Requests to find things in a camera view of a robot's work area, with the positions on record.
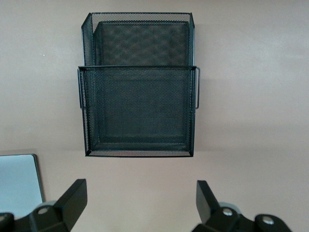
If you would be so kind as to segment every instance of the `basket handle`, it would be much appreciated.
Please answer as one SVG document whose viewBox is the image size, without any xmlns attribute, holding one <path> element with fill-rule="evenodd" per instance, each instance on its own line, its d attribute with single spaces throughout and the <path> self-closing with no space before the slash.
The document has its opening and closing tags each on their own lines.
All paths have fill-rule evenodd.
<svg viewBox="0 0 309 232">
<path fill-rule="evenodd" d="M 195 109 L 197 110 L 199 108 L 199 86 L 200 86 L 200 83 L 201 83 L 201 69 L 199 67 L 196 67 L 196 69 L 198 70 L 198 75 L 196 75 L 197 79 L 196 80 L 196 86 L 197 86 L 197 103 L 196 103 L 196 106 L 195 106 Z"/>
<path fill-rule="evenodd" d="M 78 90 L 79 90 L 79 106 L 82 109 L 82 84 L 81 84 L 81 74 L 80 70 L 77 70 L 78 75 Z"/>
</svg>

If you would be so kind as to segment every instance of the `black mesh basket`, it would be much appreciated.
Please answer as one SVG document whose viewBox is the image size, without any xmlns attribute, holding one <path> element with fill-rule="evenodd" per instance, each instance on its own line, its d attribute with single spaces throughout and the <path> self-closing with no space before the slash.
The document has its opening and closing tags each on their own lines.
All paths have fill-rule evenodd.
<svg viewBox="0 0 309 232">
<path fill-rule="evenodd" d="M 82 34 L 85 66 L 194 65 L 190 13 L 90 13 Z"/>
<path fill-rule="evenodd" d="M 193 156 L 195 66 L 79 67 L 87 156 Z"/>
</svg>

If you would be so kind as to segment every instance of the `black mesh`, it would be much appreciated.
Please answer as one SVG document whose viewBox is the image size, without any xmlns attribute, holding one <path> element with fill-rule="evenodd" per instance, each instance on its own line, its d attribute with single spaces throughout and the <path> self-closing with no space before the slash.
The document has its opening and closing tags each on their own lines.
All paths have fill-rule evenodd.
<svg viewBox="0 0 309 232">
<path fill-rule="evenodd" d="M 194 76 L 195 67 L 80 67 L 86 154 L 193 155 Z"/>
<path fill-rule="evenodd" d="M 91 13 L 82 32 L 85 66 L 194 64 L 189 13 Z"/>
</svg>

